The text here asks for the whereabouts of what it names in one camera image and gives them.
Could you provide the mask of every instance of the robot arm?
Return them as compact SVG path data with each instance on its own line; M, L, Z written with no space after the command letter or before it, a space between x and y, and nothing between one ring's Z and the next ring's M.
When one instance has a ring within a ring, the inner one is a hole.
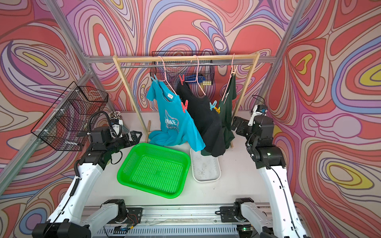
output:
M247 219L261 238L307 238L288 186L282 151L272 144L274 123L265 115L266 112L263 105L256 105L250 120L234 117L232 130L237 129L236 133L247 139L247 151L266 183L272 220L259 211L250 198L236 200L236 215Z
M132 141L128 134L121 135L121 125L123 125L122 120L114 120L110 126L97 127L89 133L79 133L79 136L89 134L91 143L80 160L74 163L75 177L67 193L47 222L36 225L32 232L33 238L89 238L111 220L116 222L126 220L127 210L124 201L113 199L104 202L98 211L81 221L90 192L108 161L111 160L111 155L140 141L141 132L130 131Z

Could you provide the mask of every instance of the swirl pattern backdrop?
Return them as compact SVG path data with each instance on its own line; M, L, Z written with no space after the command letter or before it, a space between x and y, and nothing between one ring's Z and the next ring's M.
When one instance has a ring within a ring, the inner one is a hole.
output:
M381 237L381 2L313 0L266 100L311 237Z
M216 54L274 56L296 6L296 1L247 0L85 0L61 7L77 40L89 56L149 56L152 51L202 51ZM249 70L237 74L240 93ZM117 110L131 111L127 92L113 63L93 68ZM269 64L260 64L251 78L241 109L253 103ZM215 83L205 86L209 98L219 100L229 79L230 67L215 67ZM142 111L157 110L146 99L149 68L125 70Z
M84 69L43 1L0 1L0 22L1 173ZM79 154L38 147L0 196L0 237L30 237L69 187Z

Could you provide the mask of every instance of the red clothespin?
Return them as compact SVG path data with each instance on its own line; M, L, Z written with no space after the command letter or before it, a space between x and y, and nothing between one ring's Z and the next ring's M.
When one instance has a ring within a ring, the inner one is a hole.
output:
M181 78L180 75L179 75L179 77L180 77L180 83L181 83L181 85L183 85L182 83L185 81L185 79L184 79L184 75L182 75L182 78Z
M188 100L185 101L185 105L181 102L182 111L185 113L185 110L188 109Z

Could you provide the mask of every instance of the black t-shirt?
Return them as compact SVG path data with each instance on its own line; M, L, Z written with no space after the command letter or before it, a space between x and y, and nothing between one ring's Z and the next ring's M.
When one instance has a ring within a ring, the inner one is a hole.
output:
M180 82L177 84L176 93L184 104L188 100L187 111L204 140L204 150L214 157L223 155L226 149L222 122L216 110L210 110L209 98L207 96L196 97L186 82L184 85Z

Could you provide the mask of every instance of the wooden stick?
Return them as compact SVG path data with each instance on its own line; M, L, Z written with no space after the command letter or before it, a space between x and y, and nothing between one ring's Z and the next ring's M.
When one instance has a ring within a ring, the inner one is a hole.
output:
M124 72L121 70L120 68L120 63L118 62L118 57L115 55L113 58L113 61L115 63L115 66L117 67L117 70L119 72L119 75L123 81L123 84L124 84L124 87L126 87L126 90L127 90L127 94L128 96L130 97L130 101L132 102L132 105L133 105L133 108L134 110L136 111L137 115L138 115L138 118L140 120L140 123L142 124L143 126L143 130L144 132L146 133L147 135L147 138L148 138L148 130L146 128L146 125L144 124L144 121L143 121L143 118L142 118L142 115L140 114L140 111L138 110L138 106L137 106L137 103L135 101L135 98L133 97L133 94L132 94L132 91L131 91L131 88L130 88L130 85L128 84L127 82L127 79L126 79L126 75L124 74Z
M233 119L234 117L237 115L238 113L238 110L239 110L239 107L241 106L241 103L243 101L243 97L245 96L245 93L246 93L246 90L247 90L247 87L249 86L249 83L250 83L250 79L251 79L251 76L255 70L255 67L258 63L258 59L259 59L259 53L256 52L254 55L254 58L253 58L253 64L250 66L250 69L249 69L249 72L246 76L246 80L243 84L243 88L241 90L241 94L239 95L239 99L237 101L237 103L235 104L235 108L234 108L234 113L233 113L233 117L232 117L232 122L233 122Z
M234 59L255 59L256 54L236 54ZM162 56L164 61L195 61L195 56ZM199 60L232 60L233 55L201 55L198 56ZM120 57L117 58L118 62L130 62L130 63L147 63L153 61L162 61L159 57Z
M148 121L147 130L148 130L148 133L147 133L147 137L146 137L146 143L148 143L148 136L151 133L151 120Z

